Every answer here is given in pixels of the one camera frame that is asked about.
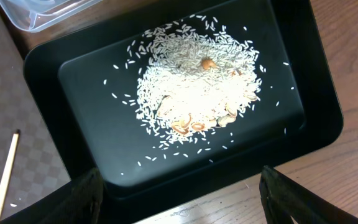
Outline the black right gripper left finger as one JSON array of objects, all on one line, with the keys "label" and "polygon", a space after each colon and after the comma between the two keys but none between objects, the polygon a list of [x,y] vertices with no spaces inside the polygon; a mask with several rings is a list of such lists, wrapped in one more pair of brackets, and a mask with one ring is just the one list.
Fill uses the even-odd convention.
[{"label": "black right gripper left finger", "polygon": [[42,200],[1,220],[5,224],[97,223],[104,180],[92,168]]}]

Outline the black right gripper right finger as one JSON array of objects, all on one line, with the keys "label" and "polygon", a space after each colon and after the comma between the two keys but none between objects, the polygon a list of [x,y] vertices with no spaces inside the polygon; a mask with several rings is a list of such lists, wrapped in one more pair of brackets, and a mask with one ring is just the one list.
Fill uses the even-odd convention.
[{"label": "black right gripper right finger", "polygon": [[357,217],[325,201],[272,167],[263,167],[259,191],[268,224],[358,224]]}]

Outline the wooden chopstick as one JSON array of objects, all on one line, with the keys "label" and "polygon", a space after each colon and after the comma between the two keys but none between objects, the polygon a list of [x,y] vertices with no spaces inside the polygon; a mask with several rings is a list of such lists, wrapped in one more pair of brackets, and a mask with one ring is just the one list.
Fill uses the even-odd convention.
[{"label": "wooden chopstick", "polygon": [[16,155],[16,151],[17,151],[17,145],[19,142],[20,133],[21,133],[21,131],[19,129],[17,129],[12,136],[11,145],[9,147],[6,163],[4,166],[4,170],[2,172],[2,177],[1,177],[1,181],[0,181],[0,218],[1,218],[3,207],[4,207],[4,201],[5,201],[7,189],[9,186],[12,168],[14,165],[14,159],[15,159],[15,155]]}]

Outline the pile of rice scraps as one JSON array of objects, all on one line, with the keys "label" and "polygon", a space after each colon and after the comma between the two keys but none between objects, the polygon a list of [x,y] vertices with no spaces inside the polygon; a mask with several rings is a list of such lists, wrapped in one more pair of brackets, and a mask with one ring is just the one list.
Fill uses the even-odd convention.
[{"label": "pile of rice scraps", "polygon": [[304,110],[273,20],[191,15],[146,30],[103,77],[127,135],[112,155],[121,175],[159,175],[225,150],[240,131],[303,121]]}]

